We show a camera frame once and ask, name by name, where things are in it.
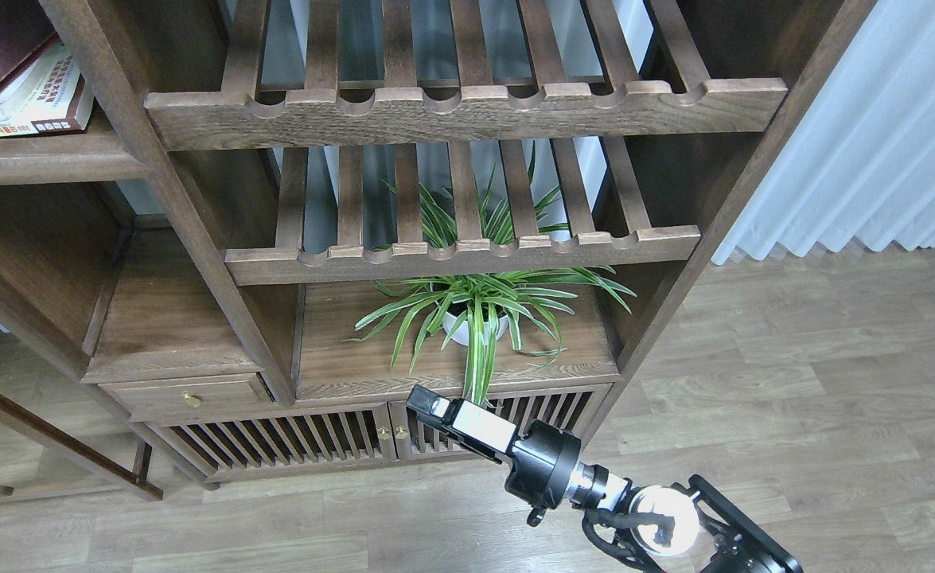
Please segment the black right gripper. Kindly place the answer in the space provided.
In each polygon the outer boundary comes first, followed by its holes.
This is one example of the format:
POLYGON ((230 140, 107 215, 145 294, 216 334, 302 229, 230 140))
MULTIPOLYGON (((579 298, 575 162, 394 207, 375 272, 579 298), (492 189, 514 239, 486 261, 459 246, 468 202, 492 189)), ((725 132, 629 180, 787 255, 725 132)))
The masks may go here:
POLYGON ((581 510, 631 512, 631 480, 601 465, 582 463, 582 442, 568 431, 534 420, 524 438, 518 439, 516 424, 470 400, 449 400, 420 385, 410 392, 407 407, 463 449, 496 463, 511 463, 505 489, 532 507, 529 526, 539 526, 546 511, 564 500, 581 510))

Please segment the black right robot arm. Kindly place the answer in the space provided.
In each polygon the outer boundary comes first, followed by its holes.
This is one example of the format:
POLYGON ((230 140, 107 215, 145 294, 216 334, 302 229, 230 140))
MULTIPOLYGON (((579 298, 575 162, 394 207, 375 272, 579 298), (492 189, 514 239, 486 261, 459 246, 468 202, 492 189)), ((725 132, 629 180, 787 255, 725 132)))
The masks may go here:
POLYGON ((715 554, 707 572, 799 572, 801 564, 768 536, 706 478, 689 485, 634 485, 600 465, 579 459, 581 442, 572 433, 534 420, 524 435, 512 422, 460 398, 447 399, 415 387, 407 407, 419 421, 446 433, 465 450, 508 463, 508 493, 532 508, 536 526, 548 510, 569 501, 583 511, 585 537, 628 568, 660 570, 656 557, 689 551, 701 532, 715 554))

